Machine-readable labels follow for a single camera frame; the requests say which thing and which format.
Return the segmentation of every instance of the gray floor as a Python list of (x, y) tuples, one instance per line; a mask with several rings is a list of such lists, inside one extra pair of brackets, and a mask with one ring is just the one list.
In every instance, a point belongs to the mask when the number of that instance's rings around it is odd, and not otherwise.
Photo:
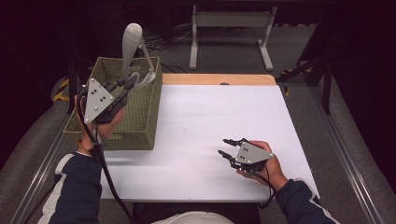
[[(265, 71), (256, 45), (261, 32), (255, 29), (244, 30), (239, 35), (232, 35), (229, 30), (220, 29), (200, 31), (198, 63), (195, 71), (188, 70), (191, 44), (188, 39), (162, 51), (154, 50), (150, 55), (160, 56), (164, 64), (183, 67), (191, 73), (271, 74), (278, 77), (281, 71), (295, 67), (314, 28), (314, 26), (285, 26), (273, 29), (268, 43), (268, 51), (275, 68), (271, 73)], [(305, 156), (312, 167), (321, 203), (341, 223), (370, 223), (340, 162), (335, 143), (320, 115), (321, 108), (316, 106), (311, 91), (312, 89), (304, 85), (290, 84), (290, 96), (285, 96), (285, 102), (303, 145)], [(8, 223), (11, 220), (49, 150), (66, 110), (67, 103), (56, 102), (22, 138), (0, 173), (1, 223)], [(332, 84), (331, 112), (331, 119), (336, 124), (351, 159), (361, 172), (384, 223), (396, 223), (396, 196), (361, 139), (335, 81)], [(56, 161), (65, 153), (75, 150), (75, 145), (68, 139), (64, 139), (62, 145), (63, 148)], [(38, 198), (51, 183), (52, 175), (49, 175)], [(262, 223), (286, 223), (275, 202), (260, 213)], [(36, 223), (39, 216), (40, 210), (35, 212), (29, 223)], [(120, 208), (111, 200), (101, 201), (99, 218), (101, 223), (127, 223)]]

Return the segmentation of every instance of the white tabletop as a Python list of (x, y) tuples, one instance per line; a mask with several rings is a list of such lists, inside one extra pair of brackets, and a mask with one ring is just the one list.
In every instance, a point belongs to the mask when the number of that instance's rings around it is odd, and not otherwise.
[[(134, 202), (262, 202), (269, 189), (235, 172), (222, 139), (267, 141), (288, 178), (318, 193), (278, 86), (163, 85), (155, 147), (106, 151), (118, 194)], [(113, 198), (102, 175), (103, 199)]]

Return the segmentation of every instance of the dark jacket sleeve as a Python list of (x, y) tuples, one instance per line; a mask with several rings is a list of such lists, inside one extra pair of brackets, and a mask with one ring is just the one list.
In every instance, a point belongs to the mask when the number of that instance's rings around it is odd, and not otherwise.
[(101, 173), (102, 165), (92, 157), (77, 152), (64, 156), (38, 223), (98, 223)]
[(288, 223), (338, 223), (303, 180), (289, 180), (276, 194), (276, 201)]

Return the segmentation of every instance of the hand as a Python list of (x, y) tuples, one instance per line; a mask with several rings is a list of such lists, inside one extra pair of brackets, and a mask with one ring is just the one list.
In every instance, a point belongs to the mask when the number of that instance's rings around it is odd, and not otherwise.
[[(75, 96), (75, 105), (76, 104), (77, 104), (77, 96)], [(116, 116), (114, 116), (113, 120), (111, 120), (110, 123), (97, 125), (96, 130), (97, 130), (98, 134), (102, 137), (102, 139), (107, 139), (111, 136), (111, 134), (114, 132), (114, 129), (117, 127), (117, 125), (119, 125), (123, 121), (124, 115), (125, 115), (125, 109), (122, 108), (119, 112), (117, 112)], [(85, 131), (83, 124), (81, 123), (81, 119), (79, 118), (79, 115), (78, 115), (78, 123), (79, 123), (80, 129), (82, 130), (81, 145), (86, 149), (93, 148), (91, 139), (88, 136), (87, 132)], [(91, 133), (94, 129), (93, 125), (95, 125), (95, 124), (93, 124), (92, 122), (87, 124)]]
[[(272, 152), (270, 145), (266, 142), (262, 141), (250, 141), (251, 144), (256, 145), (258, 147), (262, 147), (263, 150)], [(251, 178), (259, 181), (264, 186), (268, 186), (263, 180), (259, 179), (257, 176), (249, 175), (246, 171), (236, 170), (236, 172), (246, 178)], [(260, 171), (260, 175), (270, 181), (270, 183), (274, 186), (276, 191), (279, 191), (287, 182), (288, 179), (283, 175), (282, 169), (280, 167), (279, 160), (276, 156), (271, 159), (268, 159), (266, 163), (266, 169)]]

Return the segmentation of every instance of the green plastic basket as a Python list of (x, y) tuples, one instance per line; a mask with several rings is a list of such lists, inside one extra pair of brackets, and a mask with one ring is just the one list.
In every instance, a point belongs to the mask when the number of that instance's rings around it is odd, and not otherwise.
[[(155, 68), (156, 77), (148, 85), (132, 90), (128, 94), (128, 104), (124, 121), (117, 126), (108, 139), (104, 150), (151, 150), (154, 148), (157, 130), (158, 109), (161, 89), (163, 86), (163, 72), (160, 58), (150, 58)], [(146, 59), (133, 59), (131, 72), (139, 72), (143, 79), (149, 72)], [(102, 84), (118, 80), (122, 76), (122, 59), (98, 58), (92, 70), (91, 77)], [(122, 88), (116, 88), (112, 94), (117, 96)], [(77, 111), (72, 115), (64, 127), (64, 135), (77, 142), (81, 138)]]

